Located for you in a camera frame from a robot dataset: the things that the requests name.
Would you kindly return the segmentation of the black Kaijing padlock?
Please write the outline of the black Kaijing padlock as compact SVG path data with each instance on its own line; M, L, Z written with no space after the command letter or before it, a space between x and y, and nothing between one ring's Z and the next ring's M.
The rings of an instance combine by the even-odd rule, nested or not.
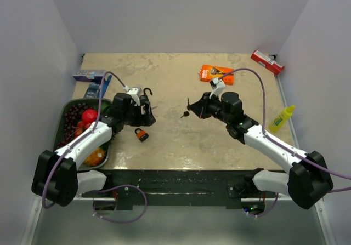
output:
M143 102L143 103L149 101L149 96L153 96L153 92L152 92L152 90L150 88L145 87L143 89L143 93L142 93L142 95L140 97L140 101Z

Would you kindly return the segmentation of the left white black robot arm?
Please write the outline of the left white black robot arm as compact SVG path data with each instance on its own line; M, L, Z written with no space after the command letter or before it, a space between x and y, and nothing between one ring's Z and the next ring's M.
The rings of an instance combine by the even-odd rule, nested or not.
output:
M101 197L111 195L114 184L104 173L97 170L80 173L80 165L124 126L149 127L155 122L146 93L117 93L107 113L99 113L85 132L65 146L39 155L32 192L41 196L45 209L55 204L67 206L77 195L91 191Z

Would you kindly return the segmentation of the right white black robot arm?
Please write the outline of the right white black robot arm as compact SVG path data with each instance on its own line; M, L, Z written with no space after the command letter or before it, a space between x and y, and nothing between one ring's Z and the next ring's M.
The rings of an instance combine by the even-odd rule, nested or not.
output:
M244 145L269 157L282 172L258 169L244 184L245 193L257 197L263 191L290 196L296 205L309 209L333 189L327 165L317 151L307 153L271 135L242 109L242 101L234 92L222 96L205 92L187 109L200 119L214 117L226 125L228 134Z

